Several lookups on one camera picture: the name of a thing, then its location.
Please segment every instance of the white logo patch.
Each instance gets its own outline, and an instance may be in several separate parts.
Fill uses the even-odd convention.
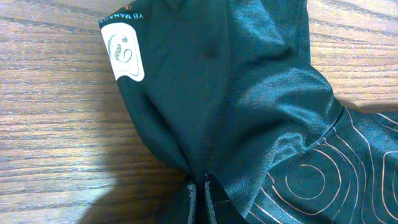
[[[116,81],[127,76],[134,81],[144,79],[144,67],[137,33],[129,24],[116,22],[101,29]]]

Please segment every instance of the wooden table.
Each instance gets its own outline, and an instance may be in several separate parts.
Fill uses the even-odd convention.
[[[181,183],[142,145],[98,29],[129,1],[1,1],[1,223],[149,223]],[[308,8],[312,62],[336,96],[398,109],[398,3]]]

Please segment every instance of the cloth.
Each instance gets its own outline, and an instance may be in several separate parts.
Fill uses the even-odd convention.
[[[99,26],[140,137],[188,174],[159,223],[398,223],[398,114],[335,99],[306,1],[138,0]]]

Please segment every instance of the dark teal fabric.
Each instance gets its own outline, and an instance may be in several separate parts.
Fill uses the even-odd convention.
[[[100,22],[136,30],[145,78],[120,92],[191,182],[159,223],[189,223],[192,184],[192,223],[398,223],[398,114],[336,101],[310,65],[305,5],[138,0],[119,12],[141,19]]]

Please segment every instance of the garment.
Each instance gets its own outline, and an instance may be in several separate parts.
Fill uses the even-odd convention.
[[[398,223],[398,114],[310,65],[303,0],[138,0],[99,22],[137,132],[182,186],[159,223]]]

